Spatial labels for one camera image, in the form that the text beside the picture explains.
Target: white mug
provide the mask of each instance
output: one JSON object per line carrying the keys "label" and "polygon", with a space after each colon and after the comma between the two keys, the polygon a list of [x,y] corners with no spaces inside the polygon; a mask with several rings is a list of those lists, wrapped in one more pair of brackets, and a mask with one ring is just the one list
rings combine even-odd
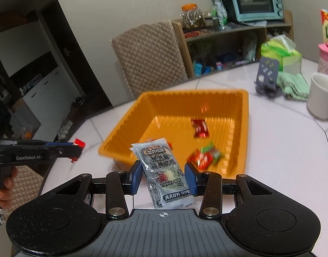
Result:
{"label": "white mug", "polygon": [[317,118],[328,119],[328,75],[313,73],[307,102],[309,111]]}

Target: pink basket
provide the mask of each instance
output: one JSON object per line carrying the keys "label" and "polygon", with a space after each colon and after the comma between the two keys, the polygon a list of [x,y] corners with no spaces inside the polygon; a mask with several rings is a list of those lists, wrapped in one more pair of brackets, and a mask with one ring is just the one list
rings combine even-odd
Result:
{"label": "pink basket", "polygon": [[328,43],[319,44],[320,61],[318,72],[328,75]]}

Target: green towel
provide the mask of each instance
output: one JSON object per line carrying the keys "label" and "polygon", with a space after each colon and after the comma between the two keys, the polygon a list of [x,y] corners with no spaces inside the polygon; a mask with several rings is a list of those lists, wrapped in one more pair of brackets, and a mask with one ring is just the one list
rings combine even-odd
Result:
{"label": "green towel", "polygon": [[292,100],[307,101],[309,95],[309,86],[302,74],[291,74],[279,72],[277,77],[277,86],[283,90],[283,94]]}

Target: wall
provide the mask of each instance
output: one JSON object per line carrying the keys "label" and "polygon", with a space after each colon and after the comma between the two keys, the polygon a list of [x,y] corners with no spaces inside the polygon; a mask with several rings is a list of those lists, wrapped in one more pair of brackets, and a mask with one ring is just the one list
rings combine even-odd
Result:
{"label": "wall", "polygon": [[0,60],[9,76],[49,51],[37,22],[0,33]]}
{"label": "wall", "polygon": [[0,257],[10,257],[12,244],[6,233],[6,224],[0,226]]}
{"label": "wall", "polygon": [[210,0],[58,0],[69,25],[110,102],[131,99],[109,40],[132,27],[177,19],[181,5]]}
{"label": "wall", "polygon": [[283,5],[292,11],[297,50],[318,62],[318,44],[323,42],[320,9],[328,9],[328,0],[283,0]]}

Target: doorway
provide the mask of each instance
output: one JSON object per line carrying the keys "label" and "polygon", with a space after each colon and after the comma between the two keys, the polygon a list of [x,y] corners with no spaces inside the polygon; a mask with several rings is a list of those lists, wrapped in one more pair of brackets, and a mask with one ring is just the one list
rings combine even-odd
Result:
{"label": "doorway", "polygon": [[75,113],[71,113],[71,116],[75,116],[71,120],[81,120],[111,107],[112,104],[86,60],[58,0],[41,13],[65,61],[86,94],[84,103],[77,107],[79,109]]}

